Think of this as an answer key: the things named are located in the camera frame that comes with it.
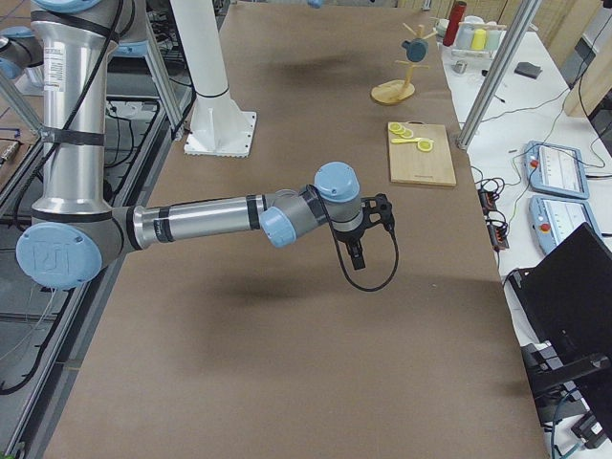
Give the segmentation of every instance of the wooden cutting board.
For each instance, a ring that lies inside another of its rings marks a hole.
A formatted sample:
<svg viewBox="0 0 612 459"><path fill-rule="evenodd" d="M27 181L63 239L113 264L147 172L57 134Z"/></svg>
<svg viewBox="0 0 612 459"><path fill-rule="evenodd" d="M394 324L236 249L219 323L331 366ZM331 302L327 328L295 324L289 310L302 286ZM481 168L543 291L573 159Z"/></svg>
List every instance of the wooden cutting board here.
<svg viewBox="0 0 612 459"><path fill-rule="evenodd" d="M414 133L414 137L433 140L433 149L423 152L416 143L391 143L399 136L388 130L389 166L391 182L401 184L455 186L457 180L452 167L447 129L442 124L400 122Z"/></svg>

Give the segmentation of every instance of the white cable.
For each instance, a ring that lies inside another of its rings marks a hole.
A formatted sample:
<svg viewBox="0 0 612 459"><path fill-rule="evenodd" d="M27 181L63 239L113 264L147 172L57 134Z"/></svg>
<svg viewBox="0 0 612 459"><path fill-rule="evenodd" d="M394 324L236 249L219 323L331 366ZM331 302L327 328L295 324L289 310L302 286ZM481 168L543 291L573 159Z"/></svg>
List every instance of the white cable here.
<svg viewBox="0 0 612 459"><path fill-rule="evenodd" d="M40 325L40 323L45 319L45 317L47 316L47 313L49 313L49 310L51 309L51 306L54 302L54 298L55 298L55 293L57 292L56 289L53 289L51 292L51 298L49 298L49 302L47 303L47 306L45 307L44 311L42 312L42 314L40 315L40 319L38 320L38 322L34 325L33 328L31 328L28 333L26 333L26 335L19 341L17 342L17 344L15 344L12 349L10 349L4 356L0 357L0 361L4 360L6 357L8 357L10 354L12 354L15 350L17 350L19 348L19 346L21 346L26 339L28 339L38 328L38 325Z"/></svg>

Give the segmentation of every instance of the label sticker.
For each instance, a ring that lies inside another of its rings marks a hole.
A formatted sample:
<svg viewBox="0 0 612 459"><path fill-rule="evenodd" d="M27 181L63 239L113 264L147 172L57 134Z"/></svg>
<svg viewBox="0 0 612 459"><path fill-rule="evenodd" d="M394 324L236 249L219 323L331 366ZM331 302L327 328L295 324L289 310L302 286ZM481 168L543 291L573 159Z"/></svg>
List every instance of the label sticker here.
<svg viewBox="0 0 612 459"><path fill-rule="evenodd" d="M45 48L45 91L63 93L66 90L66 50L56 44Z"/></svg>

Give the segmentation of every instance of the black tape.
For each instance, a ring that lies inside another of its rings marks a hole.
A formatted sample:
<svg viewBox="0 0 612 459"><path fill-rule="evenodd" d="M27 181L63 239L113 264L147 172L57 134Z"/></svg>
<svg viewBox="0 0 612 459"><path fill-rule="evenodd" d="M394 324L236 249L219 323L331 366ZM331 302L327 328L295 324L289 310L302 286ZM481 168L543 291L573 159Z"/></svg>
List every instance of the black tape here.
<svg viewBox="0 0 612 459"><path fill-rule="evenodd" d="M310 188L306 187L301 193L300 196L306 202L306 205L313 213L317 222L321 225L327 221L327 217L325 216L325 212L323 211L323 207L321 205L320 200L315 195Z"/></svg>
<svg viewBox="0 0 612 459"><path fill-rule="evenodd" d="M95 132L72 131L43 126L40 139L46 143L69 143L71 145L104 146L104 134Z"/></svg>
<svg viewBox="0 0 612 459"><path fill-rule="evenodd" d="M157 240L160 242L174 242L172 236L172 230L170 229L170 206L160 208L159 218L153 221L153 228L155 229L155 235Z"/></svg>
<svg viewBox="0 0 612 459"><path fill-rule="evenodd" d="M119 235L121 236L121 247L119 249L119 253L121 253L123 251L123 247L125 246L125 237L123 236L123 229L121 229L121 225L119 224L119 222L117 221L115 217L111 218L111 220L117 227L117 230L119 231Z"/></svg>
<svg viewBox="0 0 612 459"><path fill-rule="evenodd" d="M112 212L103 213L50 213L41 210L32 209L32 217L45 222L56 223L93 223L110 220L113 217Z"/></svg>
<svg viewBox="0 0 612 459"><path fill-rule="evenodd" d="M257 197L254 194L247 196L247 212L249 213L249 225L252 230L259 230L259 213L257 212Z"/></svg>
<svg viewBox="0 0 612 459"><path fill-rule="evenodd" d="M228 87L225 89L225 91L223 91L223 92L221 92L221 93L219 93L219 94L215 94L215 95L212 95L212 96L207 96L207 95L205 95L205 94L198 93L198 92L197 92L197 91L194 89L195 94L197 94L197 95L198 95L198 96L200 96L201 98L220 98L221 96L223 96L223 95L224 95L224 94L225 94L227 91L229 91L229 90L230 90L230 87L228 86Z"/></svg>
<svg viewBox="0 0 612 459"><path fill-rule="evenodd" d="M138 239L136 239L136 233L134 231L134 206L129 208L125 214L125 225L127 226L127 238L129 239L130 244L135 250L141 251L142 247L138 243Z"/></svg>
<svg viewBox="0 0 612 459"><path fill-rule="evenodd" d="M63 24L65 26L74 27L76 29L83 29L88 32L97 33L100 36L109 36L111 40L119 43L119 34L111 31L107 27L96 24L95 22L88 21L86 19L72 16L70 14L62 14L61 12L50 12L50 11L32 11L31 14L32 22L55 22L56 24Z"/></svg>

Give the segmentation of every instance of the white pole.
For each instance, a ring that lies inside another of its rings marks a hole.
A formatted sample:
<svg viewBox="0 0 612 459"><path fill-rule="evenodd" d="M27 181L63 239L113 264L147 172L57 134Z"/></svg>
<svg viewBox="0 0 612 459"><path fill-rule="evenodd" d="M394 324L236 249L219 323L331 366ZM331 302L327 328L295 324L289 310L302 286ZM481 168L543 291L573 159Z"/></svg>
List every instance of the white pole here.
<svg viewBox="0 0 612 459"><path fill-rule="evenodd" d="M211 0L170 0L197 99L185 152L249 156L256 114L242 112L228 87Z"/></svg>

